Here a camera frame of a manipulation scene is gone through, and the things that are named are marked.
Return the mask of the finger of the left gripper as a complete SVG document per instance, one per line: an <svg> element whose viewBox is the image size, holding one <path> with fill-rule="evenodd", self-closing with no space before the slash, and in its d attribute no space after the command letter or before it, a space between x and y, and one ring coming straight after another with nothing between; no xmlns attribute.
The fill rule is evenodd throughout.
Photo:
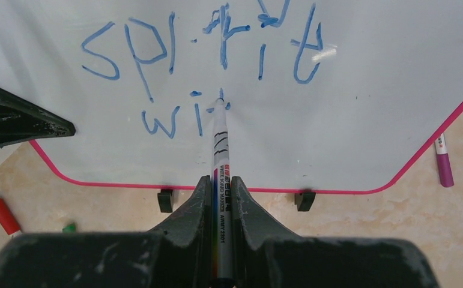
<svg viewBox="0 0 463 288"><path fill-rule="evenodd" d="M0 137L70 137L72 122L0 88Z"/></svg>
<svg viewBox="0 0 463 288"><path fill-rule="evenodd" d="M8 145L27 142L27 141L30 141L30 140L72 137L75 134L76 133L39 134L39 135L33 135L33 134L26 134L26 135L3 134L3 135L0 135L0 148L2 148L4 146L8 146Z"/></svg>

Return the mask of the pink framed whiteboard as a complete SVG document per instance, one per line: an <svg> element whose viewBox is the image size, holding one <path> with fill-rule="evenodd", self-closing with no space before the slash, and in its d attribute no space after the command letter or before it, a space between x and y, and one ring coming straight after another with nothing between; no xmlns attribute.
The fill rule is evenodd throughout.
<svg viewBox="0 0 463 288"><path fill-rule="evenodd" d="M74 184L194 186L222 98L249 187L376 193L463 111L463 1L0 1L0 88Z"/></svg>

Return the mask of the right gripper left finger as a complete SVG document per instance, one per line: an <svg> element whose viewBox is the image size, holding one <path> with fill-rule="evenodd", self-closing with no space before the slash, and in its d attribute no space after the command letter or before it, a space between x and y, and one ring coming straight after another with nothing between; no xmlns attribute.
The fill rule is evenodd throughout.
<svg viewBox="0 0 463 288"><path fill-rule="evenodd" d="M210 193L210 177L202 176L189 199L148 231L156 240L150 287L209 286Z"/></svg>

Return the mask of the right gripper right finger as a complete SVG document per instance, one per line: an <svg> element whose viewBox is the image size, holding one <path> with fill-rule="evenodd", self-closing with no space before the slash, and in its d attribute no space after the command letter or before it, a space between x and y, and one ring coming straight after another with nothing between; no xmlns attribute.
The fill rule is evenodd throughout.
<svg viewBox="0 0 463 288"><path fill-rule="evenodd" d="M232 177L231 192L237 286L280 287L282 270L274 257L274 244L299 236L254 200L241 177Z"/></svg>

